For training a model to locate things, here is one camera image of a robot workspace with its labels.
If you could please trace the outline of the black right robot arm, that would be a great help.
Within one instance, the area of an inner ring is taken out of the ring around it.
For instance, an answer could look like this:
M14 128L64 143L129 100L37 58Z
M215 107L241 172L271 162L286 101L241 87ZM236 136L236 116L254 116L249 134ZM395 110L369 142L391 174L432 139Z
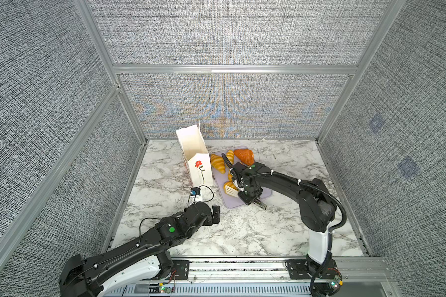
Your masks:
M238 196L246 205L256 202L264 188L296 202L301 221L310 230L308 263L315 268L328 265L332 258L333 232L345 226L348 216L322 180L293 178L258 162L249 166L236 163L230 167L230 173L241 189Z

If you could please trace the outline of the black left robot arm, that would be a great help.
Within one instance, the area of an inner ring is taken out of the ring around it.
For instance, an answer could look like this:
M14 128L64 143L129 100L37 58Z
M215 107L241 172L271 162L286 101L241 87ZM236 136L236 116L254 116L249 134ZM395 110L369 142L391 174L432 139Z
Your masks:
M83 259L68 259L59 277L62 297L104 297L117 288L139 280L158 280L170 275L173 261L169 249L183 244L202 226L217 225L221 208L196 202L126 244Z

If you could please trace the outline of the white steel food tongs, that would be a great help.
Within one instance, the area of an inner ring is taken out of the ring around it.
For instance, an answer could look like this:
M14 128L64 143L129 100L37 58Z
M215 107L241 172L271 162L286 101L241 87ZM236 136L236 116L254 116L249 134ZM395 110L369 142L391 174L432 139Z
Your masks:
M234 198L239 198L239 190L237 190L236 186L230 186L229 184L226 184L224 186L224 192L228 195L228 196L232 196ZM259 206L260 208L262 208L263 210L266 210L267 205L264 204L263 202L261 202L261 200L259 199L255 199L252 204L256 204L257 206Z

